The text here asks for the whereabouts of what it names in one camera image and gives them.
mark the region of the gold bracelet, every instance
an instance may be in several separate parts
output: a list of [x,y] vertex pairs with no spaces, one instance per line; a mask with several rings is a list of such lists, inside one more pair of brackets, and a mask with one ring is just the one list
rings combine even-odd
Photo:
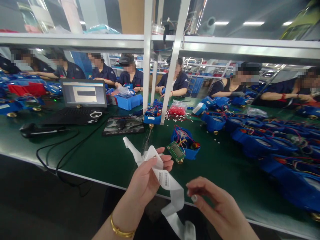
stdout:
[[114,226],[113,224],[113,220],[112,220],[112,213],[110,215],[110,223],[111,223],[111,227],[112,227],[112,230],[114,231],[114,233],[120,237],[123,237],[123,238],[133,238],[134,236],[134,231],[132,232],[128,232],[128,233],[124,233],[124,232],[121,232],[119,230],[119,228],[117,228],[116,226]]

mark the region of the woman's left hand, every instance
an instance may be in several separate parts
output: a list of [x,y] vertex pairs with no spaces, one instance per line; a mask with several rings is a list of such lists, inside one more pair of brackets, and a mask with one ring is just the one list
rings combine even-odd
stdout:
[[[158,154],[164,152],[164,147],[158,148]],[[163,161],[163,169],[170,172],[173,161],[170,155],[160,156]],[[131,201],[136,202],[140,207],[145,208],[157,193],[160,183],[155,176],[152,167],[157,163],[157,158],[151,158],[144,161],[134,172],[126,194],[130,196]]]

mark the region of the ceiling light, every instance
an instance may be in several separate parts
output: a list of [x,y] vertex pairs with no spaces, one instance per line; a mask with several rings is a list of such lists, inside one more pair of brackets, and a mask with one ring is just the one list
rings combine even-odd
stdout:
[[285,22],[283,26],[289,26],[292,22]]
[[229,22],[215,22],[214,25],[228,25]]
[[261,26],[264,22],[244,22],[243,25],[245,26]]

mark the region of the cable cord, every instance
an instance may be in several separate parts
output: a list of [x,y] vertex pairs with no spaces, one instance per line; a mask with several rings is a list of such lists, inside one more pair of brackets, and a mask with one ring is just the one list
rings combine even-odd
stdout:
[[58,146],[58,145],[61,144],[61,143],[67,142],[67,141],[75,138],[76,136],[78,136],[79,133],[80,133],[80,131],[79,131],[78,129],[72,128],[72,129],[70,129],[70,130],[76,130],[76,131],[77,131],[76,134],[74,134],[72,137],[69,137],[69,138],[67,138],[67,139],[65,139],[65,140],[63,140],[63,141],[57,142],[57,143],[53,143],[53,144],[50,144],[50,145],[41,147],[41,148],[39,148],[39,149],[36,151],[36,156],[37,156],[38,160],[41,162],[41,164],[42,164],[51,174],[57,176],[62,182],[68,184],[68,185],[71,186],[71,187],[77,187],[78,190],[79,190],[79,195],[80,195],[80,197],[85,197],[85,196],[89,193],[89,191],[91,190],[92,184],[90,184],[89,189],[88,189],[84,194],[81,194],[81,188],[80,188],[80,186],[83,185],[83,184],[85,184],[85,183],[87,183],[87,182],[89,182],[89,180],[85,180],[85,181],[83,181],[82,183],[79,183],[79,184],[75,184],[75,183],[69,182],[68,180],[64,179],[62,176],[59,175],[59,169],[61,168],[61,167],[60,167],[60,164],[61,164],[62,160],[63,160],[73,149],[75,149],[75,148],[76,148],[77,146],[79,146],[80,144],[84,143],[84,142],[85,142],[90,136],[92,136],[102,125],[104,125],[104,124],[106,123],[106,121],[107,121],[107,120],[103,121],[103,122],[102,122],[95,130],[93,130],[88,136],[86,136],[83,140],[81,140],[79,143],[77,143],[75,146],[73,146],[71,149],[69,149],[69,150],[62,156],[62,158],[59,160],[59,162],[58,162],[58,164],[57,164],[57,167],[56,167],[54,173],[51,172],[51,169],[50,169],[50,168],[43,162],[43,160],[40,158],[40,156],[39,156],[39,151],[40,151],[41,149],[44,149],[44,148],[47,148],[47,147],[51,147],[51,146],[56,147],[56,146]]

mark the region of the red container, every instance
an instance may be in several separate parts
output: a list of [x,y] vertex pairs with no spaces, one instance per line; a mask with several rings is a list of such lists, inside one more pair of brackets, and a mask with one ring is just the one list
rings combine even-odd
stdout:
[[39,94],[40,96],[46,94],[46,90],[44,89],[44,86],[42,83],[29,82],[28,86],[8,84],[8,88],[10,92],[18,96],[24,96],[26,93],[32,94],[32,95]]

